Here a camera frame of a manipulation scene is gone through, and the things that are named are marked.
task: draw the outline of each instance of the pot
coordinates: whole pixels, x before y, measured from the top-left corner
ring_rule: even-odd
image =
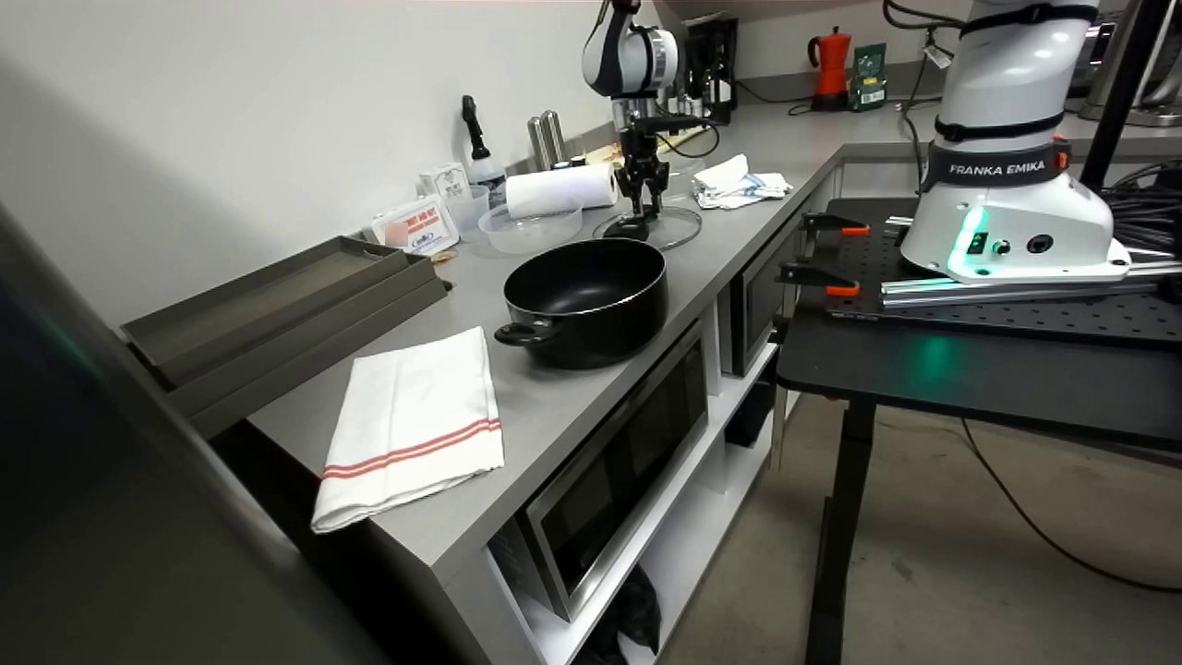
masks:
[[[614,365],[666,326],[666,256],[635,239],[582,239],[521,263],[497,343],[542,365]]]

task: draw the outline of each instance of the frying pan handle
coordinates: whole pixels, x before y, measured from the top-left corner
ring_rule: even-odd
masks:
[[[533,343],[545,341],[549,333],[554,333],[554,321],[510,321],[510,326],[495,327],[490,336],[510,346],[533,346]]]

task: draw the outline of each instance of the paper towel roll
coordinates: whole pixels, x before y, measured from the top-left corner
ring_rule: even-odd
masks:
[[[616,203],[616,189],[614,189],[614,166],[606,163],[506,177],[510,216],[539,216],[539,214],[561,214],[577,208],[609,208],[609,203]]]

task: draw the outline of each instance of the white wall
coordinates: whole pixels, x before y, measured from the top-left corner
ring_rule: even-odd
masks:
[[[939,11],[965,18],[970,0],[905,0],[905,6]],[[808,66],[808,35],[830,33],[830,27],[843,27],[843,33],[852,35],[852,44],[888,44],[888,64],[917,64],[922,33],[918,28],[893,28],[884,18],[879,0],[846,3],[835,11],[805,11],[805,14],[778,14],[760,23],[739,23],[739,76],[774,76],[774,72],[803,72]]]
[[[609,123],[598,0],[4,0],[0,200],[110,321],[358,229],[526,123]]]

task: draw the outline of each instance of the towel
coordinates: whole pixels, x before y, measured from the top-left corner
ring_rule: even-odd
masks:
[[[792,193],[783,172],[749,172],[745,156],[694,172],[699,208],[749,208]]]
[[[310,527],[346,527],[502,461],[484,327],[355,359]]]

